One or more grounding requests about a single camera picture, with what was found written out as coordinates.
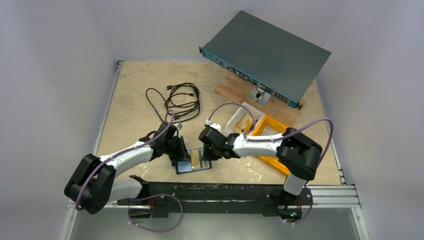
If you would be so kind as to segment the gold card black stripe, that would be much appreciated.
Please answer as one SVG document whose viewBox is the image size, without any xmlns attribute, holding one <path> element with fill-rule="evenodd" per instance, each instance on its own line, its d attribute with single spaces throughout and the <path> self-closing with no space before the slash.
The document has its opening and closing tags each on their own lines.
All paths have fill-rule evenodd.
<svg viewBox="0 0 424 240">
<path fill-rule="evenodd" d="M 189 151 L 191 159 L 191 169 L 200 170 L 204 167 L 203 163 L 203 149 L 197 148 Z"/>
</svg>

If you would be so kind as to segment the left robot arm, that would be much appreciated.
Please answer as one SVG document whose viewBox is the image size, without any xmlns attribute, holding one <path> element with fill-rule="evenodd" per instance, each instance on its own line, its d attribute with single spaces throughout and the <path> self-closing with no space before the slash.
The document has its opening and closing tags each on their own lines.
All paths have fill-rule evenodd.
<svg viewBox="0 0 424 240">
<path fill-rule="evenodd" d="M 124 172 L 167 155 L 172 165 L 190 160 L 179 128 L 163 122 L 134 144 L 115 153 L 85 155 L 64 188 L 64 195 L 75 202 L 78 210 L 96 214 L 109 202 L 142 197 L 148 183 L 137 176 L 116 178 Z"/>
</svg>

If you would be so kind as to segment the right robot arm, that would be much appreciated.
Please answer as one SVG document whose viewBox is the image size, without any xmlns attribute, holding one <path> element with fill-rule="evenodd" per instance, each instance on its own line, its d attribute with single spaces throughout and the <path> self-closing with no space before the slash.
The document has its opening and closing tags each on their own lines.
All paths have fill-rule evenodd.
<svg viewBox="0 0 424 240">
<path fill-rule="evenodd" d="M 206 159 L 211 161 L 249 156 L 276 158 L 289 170 L 283 190 L 292 196 L 298 196 L 303 187 L 315 179 L 325 154 L 320 144 L 292 127 L 274 135 L 244 136 L 231 133 L 225 136 L 217 129 L 206 126 L 198 139 L 207 151 Z"/>
</svg>

